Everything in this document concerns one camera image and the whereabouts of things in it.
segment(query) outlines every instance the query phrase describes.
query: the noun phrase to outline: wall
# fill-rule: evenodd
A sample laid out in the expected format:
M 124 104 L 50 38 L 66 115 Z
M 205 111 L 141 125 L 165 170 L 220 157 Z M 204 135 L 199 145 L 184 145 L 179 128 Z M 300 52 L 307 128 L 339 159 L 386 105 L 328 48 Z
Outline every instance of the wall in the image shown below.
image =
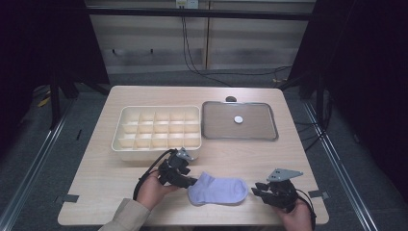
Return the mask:
M 88 6 L 175 8 L 175 1 L 166 0 L 87 0 L 86 3 Z M 199 9 L 228 11 L 310 13 L 313 7 L 313 0 L 199 1 Z M 91 21 L 100 49 L 107 51 L 103 54 L 111 73 L 187 69 L 181 18 L 92 15 Z M 307 22 L 302 21 L 186 18 L 191 56 L 199 69 L 291 65 L 306 26 Z M 124 64 L 112 60 L 112 49 L 117 55 L 133 55 L 140 62 Z

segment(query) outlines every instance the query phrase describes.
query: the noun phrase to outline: metal tray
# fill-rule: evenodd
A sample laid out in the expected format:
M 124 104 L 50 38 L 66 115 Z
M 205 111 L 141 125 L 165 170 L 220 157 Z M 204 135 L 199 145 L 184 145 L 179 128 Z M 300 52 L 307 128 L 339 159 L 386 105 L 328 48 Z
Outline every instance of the metal tray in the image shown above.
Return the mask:
M 204 102 L 201 126 L 206 139 L 275 141 L 278 138 L 272 108 L 266 103 Z

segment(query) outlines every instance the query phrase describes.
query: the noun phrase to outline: human hand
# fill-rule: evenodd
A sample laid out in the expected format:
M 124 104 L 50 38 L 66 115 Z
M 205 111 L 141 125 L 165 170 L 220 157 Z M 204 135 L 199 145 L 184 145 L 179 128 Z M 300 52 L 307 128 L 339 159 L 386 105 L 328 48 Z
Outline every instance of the human hand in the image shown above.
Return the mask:
M 282 209 L 273 207 L 275 213 L 282 219 L 287 231 L 311 231 L 311 214 L 305 202 L 297 199 L 294 209 L 290 213 L 285 213 Z
M 150 175 L 147 176 L 146 180 L 141 185 L 138 198 L 136 199 L 138 203 L 150 211 L 163 200 L 165 195 L 179 189 L 173 185 L 163 186 L 159 182 L 158 177 L 159 171 L 154 170 L 150 172 Z

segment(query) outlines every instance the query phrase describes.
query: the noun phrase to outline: tray compartment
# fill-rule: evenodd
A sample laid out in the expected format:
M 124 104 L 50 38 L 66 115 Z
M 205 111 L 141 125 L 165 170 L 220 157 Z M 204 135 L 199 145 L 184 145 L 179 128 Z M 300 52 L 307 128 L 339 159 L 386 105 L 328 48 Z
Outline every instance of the tray compartment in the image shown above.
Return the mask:
M 196 106 L 126 107 L 112 149 L 124 161 L 156 160 L 170 148 L 185 147 L 198 157 L 201 117 Z

